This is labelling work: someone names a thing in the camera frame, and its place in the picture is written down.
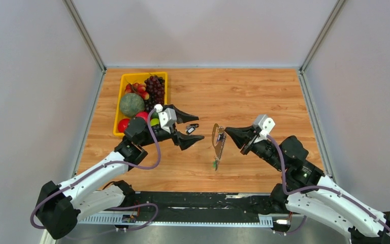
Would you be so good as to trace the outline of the key with black tag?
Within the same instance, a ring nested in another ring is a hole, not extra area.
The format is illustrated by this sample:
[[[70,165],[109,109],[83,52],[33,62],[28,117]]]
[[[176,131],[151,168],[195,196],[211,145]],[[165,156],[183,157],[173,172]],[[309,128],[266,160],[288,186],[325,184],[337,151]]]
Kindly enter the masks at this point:
[[[185,132],[187,135],[192,134],[200,125],[198,123],[189,124],[186,126]]]

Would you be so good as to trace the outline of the keys with blue black tags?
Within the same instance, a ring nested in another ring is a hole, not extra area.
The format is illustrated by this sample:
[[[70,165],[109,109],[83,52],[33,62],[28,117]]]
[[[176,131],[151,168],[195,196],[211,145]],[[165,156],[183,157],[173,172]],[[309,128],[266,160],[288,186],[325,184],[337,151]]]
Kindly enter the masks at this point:
[[[223,141],[226,137],[225,133],[219,133],[216,137],[216,143],[218,144],[220,141]]]

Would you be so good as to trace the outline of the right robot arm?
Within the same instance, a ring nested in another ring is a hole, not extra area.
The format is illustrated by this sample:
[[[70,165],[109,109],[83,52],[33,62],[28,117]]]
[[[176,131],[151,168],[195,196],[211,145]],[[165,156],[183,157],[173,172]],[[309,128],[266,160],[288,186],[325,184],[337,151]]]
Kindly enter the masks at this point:
[[[276,212],[296,212],[346,237],[350,243],[390,243],[390,211],[379,211],[343,190],[307,160],[308,151],[292,135],[278,144],[255,126],[225,132],[242,154],[254,153],[279,172],[282,182],[270,197]]]

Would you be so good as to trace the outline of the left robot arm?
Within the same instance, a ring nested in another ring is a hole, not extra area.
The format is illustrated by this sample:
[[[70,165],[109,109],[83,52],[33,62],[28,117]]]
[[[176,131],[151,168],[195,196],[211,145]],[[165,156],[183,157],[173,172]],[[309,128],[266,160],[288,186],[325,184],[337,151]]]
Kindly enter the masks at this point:
[[[135,197],[128,185],[117,183],[98,188],[113,178],[137,168],[152,170],[161,161],[159,142],[171,139],[186,150],[203,140],[201,135],[185,135],[176,124],[199,120],[174,105],[156,104],[147,119],[129,120],[121,142],[103,160],[79,175],[55,184],[49,181],[40,190],[29,217],[36,229],[45,229],[54,240],[67,236],[79,221],[103,210],[130,210]]]

